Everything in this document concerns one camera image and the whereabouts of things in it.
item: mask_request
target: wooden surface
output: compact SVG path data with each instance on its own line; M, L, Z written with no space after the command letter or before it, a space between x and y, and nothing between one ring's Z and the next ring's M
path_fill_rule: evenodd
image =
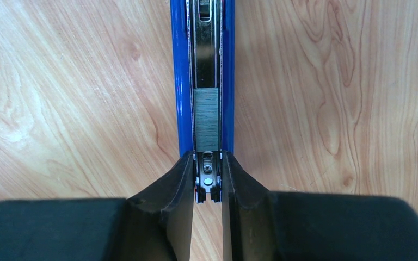
M236 157L418 212L418 1L237 1ZM0 1L0 200L131 196L178 158L168 1ZM192 260L222 259L219 204Z

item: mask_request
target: wood grain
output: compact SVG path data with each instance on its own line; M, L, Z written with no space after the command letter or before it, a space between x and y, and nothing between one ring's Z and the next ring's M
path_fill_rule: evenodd
M237 1L236 153L418 212L418 1ZM168 1L0 1L0 200L127 197L178 158ZM219 204L192 260L222 259Z

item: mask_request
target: stapler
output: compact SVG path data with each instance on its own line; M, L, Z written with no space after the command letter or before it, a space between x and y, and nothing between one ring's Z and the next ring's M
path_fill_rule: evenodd
M418 260L418 216L402 200L270 191L243 170L235 1L170 9L180 159L128 199L0 202L0 260L189 260L206 195L222 204L224 260Z

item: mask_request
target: blue plastic edge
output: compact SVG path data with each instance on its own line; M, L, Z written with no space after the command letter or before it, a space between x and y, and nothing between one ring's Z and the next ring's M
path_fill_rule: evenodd
M234 152L235 146L235 0L224 1L222 61L222 149ZM174 52L175 98L180 156L193 150L192 108L185 0L170 1Z
M193 150L192 104L189 76L185 0L170 1L172 46L174 51L175 99L180 157Z

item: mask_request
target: light brown wood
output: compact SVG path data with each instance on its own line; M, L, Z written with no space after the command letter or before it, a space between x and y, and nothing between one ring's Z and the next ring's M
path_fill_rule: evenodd
M418 1L237 1L236 157L418 212ZM131 196L178 158L168 1L0 1L0 200ZM222 259L219 204L192 260Z

